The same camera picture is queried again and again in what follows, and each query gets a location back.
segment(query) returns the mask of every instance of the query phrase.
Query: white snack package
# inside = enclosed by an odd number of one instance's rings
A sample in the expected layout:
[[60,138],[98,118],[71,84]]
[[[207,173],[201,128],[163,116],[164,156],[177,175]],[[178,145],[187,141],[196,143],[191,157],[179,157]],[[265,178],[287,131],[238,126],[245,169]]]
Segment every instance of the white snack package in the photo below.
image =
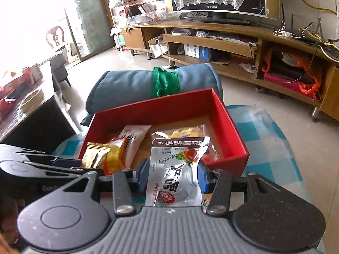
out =
[[156,138],[152,142],[146,206],[200,206],[198,163],[210,138]]
[[118,138],[127,137],[125,168],[130,168],[147,131],[151,125],[126,125]]

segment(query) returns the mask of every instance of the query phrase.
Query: wooden tv stand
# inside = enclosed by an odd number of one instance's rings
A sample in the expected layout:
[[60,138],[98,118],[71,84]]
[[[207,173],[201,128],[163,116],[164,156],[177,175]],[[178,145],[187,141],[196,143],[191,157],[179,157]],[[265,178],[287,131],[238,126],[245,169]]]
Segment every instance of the wooden tv stand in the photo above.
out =
[[[170,33],[173,28],[188,28],[191,30],[192,36],[171,35]],[[198,30],[203,30],[205,32],[220,31],[251,36],[258,39],[257,48],[254,49],[253,47],[243,46],[224,40],[193,36]],[[229,65],[219,65],[213,62],[210,63],[220,75],[225,75],[267,89],[271,89],[313,105],[315,107],[312,114],[313,121],[316,121],[320,111],[323,111],[336,120],[339,120],[339,69],[336,68],[335,62],[328,59],[320,49],[318,49],[316,52],[314,59],[320,61],[321,65],[324,66],[324,70],[322,71],[322,85],[320,88],[321,99],[319,101],[313,100],[301,93],[289,90],[281,85],[263,80],[263,72],[261,71],[262,63],[264,62],[265,54],[273,45],[288,46],[290,48],[302,51],[309,57],[312,57],[316,51],[316,48],[311,45],[299,40],[276,36],[272,33],[272,31],[272,29],[263,27],[225,25],[216,23],[196,23],[183,20],[174,20],[125,27],[123,28],[122,32],[125,39],[126,48],[131,50],[132,55],[135,55],[135,51],[146,51],[148,59],[152,59],[152,52],[150,50],[148,41],[159,36],[160,34],[163,34],[163,39],[168,43],[168,52],[162,57],[169,59],[170,65],[173,66],[175,65],[175,62],[184,65],[206,62],[205,60],[199,58],[194,58],[187,55],[178,55],[177,48],[181,44],[193,44],[202,47],[223,50],[245,57],[253,56],[256,66],[254,74],[246,72],[237,63],[231,63]]]

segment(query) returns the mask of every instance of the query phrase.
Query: floor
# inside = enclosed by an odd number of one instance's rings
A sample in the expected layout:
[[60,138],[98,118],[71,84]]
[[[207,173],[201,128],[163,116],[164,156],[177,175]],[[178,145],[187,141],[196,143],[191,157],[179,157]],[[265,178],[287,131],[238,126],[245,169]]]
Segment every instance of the floor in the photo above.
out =
[[[86,115],[85,102],[94,83],[105,71],[152,70],[168,65],[168,60],[146,60],[145,53],[131,57],[129,51],[106,50],[68,70],[69,81],[60,86],[72,105],[70,114],[81,122]],[[264,108],[289,140],[312,203],[324,214],[327,228],[323,241],[327,254],[339,253],[339,122],[320,113],[312,123],[308,114],[313,107],[292,98],[263,95],[255,86],[221,77],[226,105],[246,104]]]

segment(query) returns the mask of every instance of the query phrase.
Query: blue and white checkered cloth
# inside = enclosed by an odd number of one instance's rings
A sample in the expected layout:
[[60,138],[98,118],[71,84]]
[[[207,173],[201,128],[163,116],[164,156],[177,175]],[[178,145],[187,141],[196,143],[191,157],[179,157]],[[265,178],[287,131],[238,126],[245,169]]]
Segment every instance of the blue and white checkered cloth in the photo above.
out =
[[[264,109],[246,105],[226,108],[250,153],[243,176],[248,172],[257,172],[310,202],[292,148],[269,114]],[[83,133],[72,136],[60,144],[53,154],[77,158],[84,136]],[[322,241],[317,251],[325,253]]]

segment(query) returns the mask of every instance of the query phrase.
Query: green strap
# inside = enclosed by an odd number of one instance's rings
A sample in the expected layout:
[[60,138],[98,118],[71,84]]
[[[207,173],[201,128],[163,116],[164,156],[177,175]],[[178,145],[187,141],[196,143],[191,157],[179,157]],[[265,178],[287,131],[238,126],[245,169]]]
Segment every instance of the green strap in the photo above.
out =
[[159,67],[153,68],[154,88],[152,98],[165,97],[170,94],[180,93],[178,73],[167,72]]

